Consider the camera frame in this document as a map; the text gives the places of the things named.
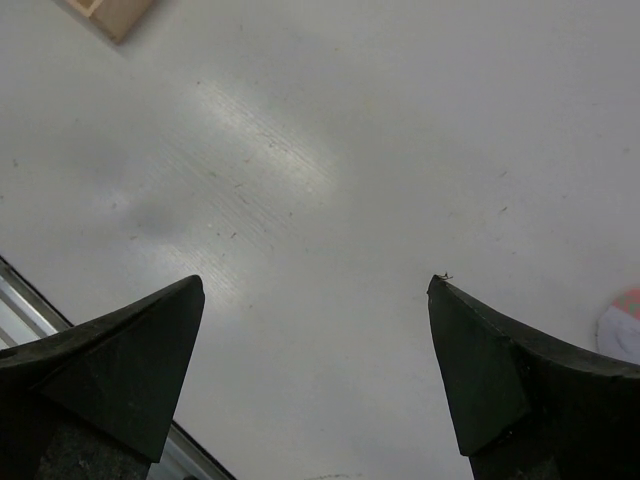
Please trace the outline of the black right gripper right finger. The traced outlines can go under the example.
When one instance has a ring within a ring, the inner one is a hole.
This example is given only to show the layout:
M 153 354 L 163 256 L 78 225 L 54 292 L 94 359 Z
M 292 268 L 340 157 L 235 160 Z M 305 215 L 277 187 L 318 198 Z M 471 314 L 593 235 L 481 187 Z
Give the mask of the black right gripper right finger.
M 434 349 L 476 479 L 636 479 L 639 368 L 512 319 L 434 276 Z

